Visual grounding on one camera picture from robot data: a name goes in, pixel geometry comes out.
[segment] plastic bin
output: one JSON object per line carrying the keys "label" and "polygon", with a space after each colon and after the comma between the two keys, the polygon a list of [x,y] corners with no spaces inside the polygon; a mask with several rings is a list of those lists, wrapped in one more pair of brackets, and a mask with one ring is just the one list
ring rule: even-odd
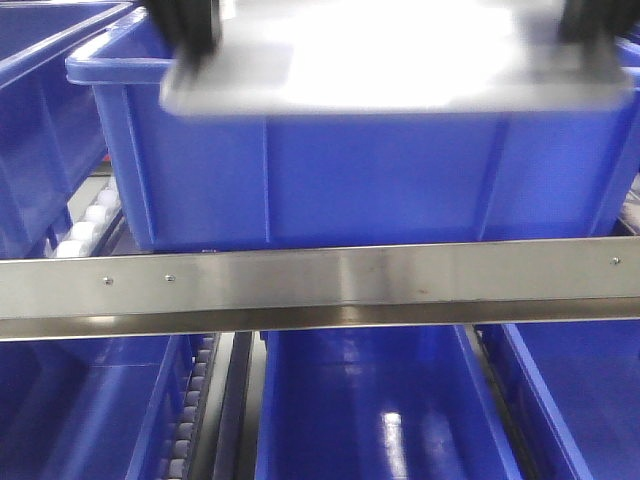
{"label": "plastic bin", "polygon": [[638,478],[640,321],[481,330],[540,478]]}
{"label": "plastic bin", "polygon": [[256,479],[520,479],[462,327],[270,332]]}
{"label": "plastic bin", "polygon": [[0,258],[25,256],[104,156],[91,89],[64,59],[130,8],[0,2]]}
{"label": "plastic bin", "polygon": [[633,27],[631,32],[627,35],[627,38],[634,43],[640,44],[640,23]]}
{"label": "plastic bin", "polygon": [[137,10],[67,60],[70,81],[94,87],[144,249],[606,234],[640,162],[638,98],[594,112],[185,119],[158,106],[170,57]]}
{"label": "plastic bin", "polygon": [[0,363],[0,477],[162,478],[187,336],[3,343]]}

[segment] metal rail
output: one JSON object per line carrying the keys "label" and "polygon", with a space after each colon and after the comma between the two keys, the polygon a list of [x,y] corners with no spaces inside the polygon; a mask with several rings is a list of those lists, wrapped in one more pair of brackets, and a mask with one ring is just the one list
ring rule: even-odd
{"label": "metal rail", "polygon": [[640,318],[634,237],[0,262],[0,339]]}

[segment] bin rim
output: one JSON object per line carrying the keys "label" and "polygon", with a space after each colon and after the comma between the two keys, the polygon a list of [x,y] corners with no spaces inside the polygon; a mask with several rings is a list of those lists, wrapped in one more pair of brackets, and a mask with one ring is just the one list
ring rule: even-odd
{"label": "bin rim", "polygon": [[38,68],[40,65],[46,63],[51,58],[59,55],[64,50],[86,39],[95,33],[94,27],[99,28],[100,25],[107,25],[110,21],[118,18],[132,6],[132,4],[127,1],[108,1],[99,3],[83,0],[60,0],[55,2],[50,0],[26,2],[0,1],[0,12],[5,9],[21,10],[27,8],[87,6],[104,6],[105,10],[96,15],[92,15],[75,25],[71,25],[64,30],[56,32],[53,35],[49,35],[48,37],[29,45],[27,48],[24,48],[13,55],[0,59],[0,88],[15,82],[24,75]]}
{"label": "bin rim", "polygon": [[67,79],[79,85],[160,83],[173,59],[102,56],[108,46],[142,26],[147,16],[146,9],[138,7],[76,49],[66,59]]}

